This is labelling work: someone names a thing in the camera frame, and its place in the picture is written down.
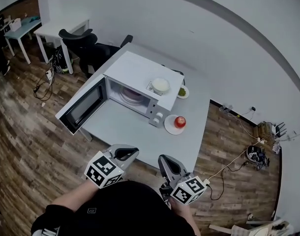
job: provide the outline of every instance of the floor plank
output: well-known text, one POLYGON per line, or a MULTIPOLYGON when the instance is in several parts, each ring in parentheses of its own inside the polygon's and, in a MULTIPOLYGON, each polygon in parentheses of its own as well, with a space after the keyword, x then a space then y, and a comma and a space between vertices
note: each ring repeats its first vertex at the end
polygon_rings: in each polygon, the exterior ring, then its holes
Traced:
MULTIPOLYGON (((107 147, 98 139, 89 143, 80 133, 71 136, 55 118, 86 81, 78 65, 74 65, 73 75, 55 75, 53 94, 42 106, 33 97, 33 89, 49 66, 39 61, 35 40, 24 39, 24 45, 31 64, 15 48, 10 72, 0 77, 0 211, 5 219, 3 234, 17 236, 29 235, 32 222, 45 206, 80 184, 88 161, 97 150, 107 147)), ((5 53, 11 58, 8 50, 5 53)), ((251 127, 242 123, 251 133, 251 127)), ((201 179, 212 176, 255 142, 239 121, 210 104, 194 174, 201 179)), ((265 148, 269 168, 256 171, 253 165, 247 165, 237 172, 225 169, 222 198, 211 201, 207 190, 191 205, 202 234, 217 234, 208 228, 209 224, 228 228, 244 224, 249 213, 262 220, 270 219, 279 182, 279 157, 265 148)), ((244 161, 245 155, 231 169, 238 169, 244 161)), ((132 165, 127 177, 156 191, 163 182, 157 170, 139 161, 132 165)), ((218 197, 222 192, 221 174, 213 177, 210 185, 213 198, 218 197)))

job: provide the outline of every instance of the black shirt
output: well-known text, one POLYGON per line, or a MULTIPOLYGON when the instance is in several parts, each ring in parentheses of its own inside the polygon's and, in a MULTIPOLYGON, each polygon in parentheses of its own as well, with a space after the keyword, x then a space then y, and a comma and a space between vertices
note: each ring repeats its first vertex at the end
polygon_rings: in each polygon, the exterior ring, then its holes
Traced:
POLYGON ((41 235, 44 229, 59 229, 57 236, 195 235, 186 220, 171 211, 152 188, 134 181, 99 190, 75 213, 63 206, 47 206, 31 233, 41 235))

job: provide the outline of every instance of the microwave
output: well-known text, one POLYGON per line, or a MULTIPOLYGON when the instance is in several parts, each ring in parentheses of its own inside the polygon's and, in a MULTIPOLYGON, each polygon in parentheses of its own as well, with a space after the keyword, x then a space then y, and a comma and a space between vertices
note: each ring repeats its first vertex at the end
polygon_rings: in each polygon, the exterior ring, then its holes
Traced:
POLYGON ((104 63, 56 114, 75 134, 107 100, 114 100, 161 127, 170 114, 184 76, 145 57, 126 51, 104 63), (164 78, 169 83, 165 93, 156 92, 152 81, 164 78))

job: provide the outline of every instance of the apple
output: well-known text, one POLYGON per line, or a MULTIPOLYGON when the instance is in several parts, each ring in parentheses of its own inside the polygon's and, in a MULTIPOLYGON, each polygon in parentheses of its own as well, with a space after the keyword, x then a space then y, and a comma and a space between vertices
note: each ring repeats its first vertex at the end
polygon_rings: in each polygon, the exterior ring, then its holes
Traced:
POLYGON ((184 117, 179 116, 175 118, 174 125, 176 128, 184 128, 186 125, 186 120, 184 117))

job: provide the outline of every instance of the office chair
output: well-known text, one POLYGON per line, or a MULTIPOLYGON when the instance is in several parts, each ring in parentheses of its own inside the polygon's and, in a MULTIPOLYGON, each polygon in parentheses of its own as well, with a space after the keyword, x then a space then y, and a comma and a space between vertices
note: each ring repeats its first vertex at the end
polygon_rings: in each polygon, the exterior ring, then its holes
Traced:
POLYGON ((59 31, 59 36, 67 48, 80 58, 80 68, 87 78, 92 75, 89 73, 89 65, 97 71, 121 47, 133 39, 133 36, 127 35, 120 47, 116 47, 97 43, 97 36, 92 33, 92 29, 86 30, 82 35, 70 34, 62 29, 59 31))

